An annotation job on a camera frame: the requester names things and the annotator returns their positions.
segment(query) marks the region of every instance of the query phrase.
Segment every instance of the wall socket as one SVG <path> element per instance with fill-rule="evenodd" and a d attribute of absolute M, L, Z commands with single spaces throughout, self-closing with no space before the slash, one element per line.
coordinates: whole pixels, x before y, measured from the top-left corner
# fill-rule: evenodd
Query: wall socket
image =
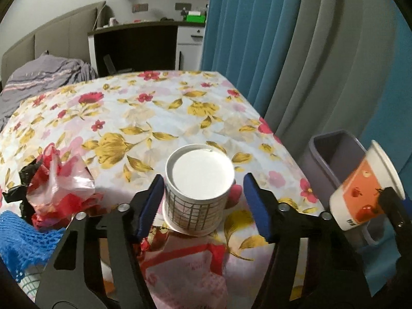
<path fill-rule="evenodd" d="M 183 8 L 186 8 L 186 11 L 190 11 L 192 10 L 192 4 L 184 2 L 178 2 L 175 4 L 175 10 L 183 10 Z"/>
<path fill-rule="evenodd" d="M 131 12 L 132 13 L 137 13 L 139 11 L 148 11 L 149 10 L 149 4 L 143 3 L 143 4 L 133 4 L 131 6 Z"/>

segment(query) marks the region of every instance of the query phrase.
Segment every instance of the desk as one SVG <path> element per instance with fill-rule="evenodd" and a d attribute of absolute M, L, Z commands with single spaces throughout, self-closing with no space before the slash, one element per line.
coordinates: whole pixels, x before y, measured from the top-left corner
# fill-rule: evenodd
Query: desk
<path fill-rule="evenodd" d="M 205 24 L 141 22 L 115 25 L 88 33 L 92 67 L 108 76 L 103 57 L 117 70 L 198 70 Z"/>

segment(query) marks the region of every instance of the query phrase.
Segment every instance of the gray curtain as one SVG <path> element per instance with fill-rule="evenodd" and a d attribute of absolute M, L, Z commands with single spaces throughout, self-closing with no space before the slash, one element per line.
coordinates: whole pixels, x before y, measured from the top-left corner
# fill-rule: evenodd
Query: gray curtain
<path fill-rule="evenodd" d="M 391 0 L 302 0 L 265 120 L 295 159 L 311 136 L 359 136 L 382 95 L 393 56 Z"/>

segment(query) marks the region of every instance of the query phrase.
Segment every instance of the blue mesh fabric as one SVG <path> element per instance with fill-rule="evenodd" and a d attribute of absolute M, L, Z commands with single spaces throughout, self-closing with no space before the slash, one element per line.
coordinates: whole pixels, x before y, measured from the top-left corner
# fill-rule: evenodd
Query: blue mesh fabric
<path fill-rule="evenodd" d="M 11 211 L 0 214 L 0 255 L 20 282 L 29 266 L 45 266 L 65 229 L 38 232 Z"/>

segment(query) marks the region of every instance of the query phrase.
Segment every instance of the pink plastic bag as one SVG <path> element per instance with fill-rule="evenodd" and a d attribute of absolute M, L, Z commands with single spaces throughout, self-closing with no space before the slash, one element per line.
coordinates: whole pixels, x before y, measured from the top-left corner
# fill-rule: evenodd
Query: pink plastic bag
<path fill-rule="evenodd" d="M 140 264 L 158 309 L 224 309 L 224 245 L 203 244 L 162 252 Z"/>
<path fill-rule="evenodd" d="M 101 194 L 95 194 L 94 180 L 79 155 L 64 164 L 54 143 L 37 158 L 42 165 L 27 189 L 27 200 L 36 213 L 32 222 L 36 229 L 59 228 L 69 224 L 71 216 L 98 205 Z"/>

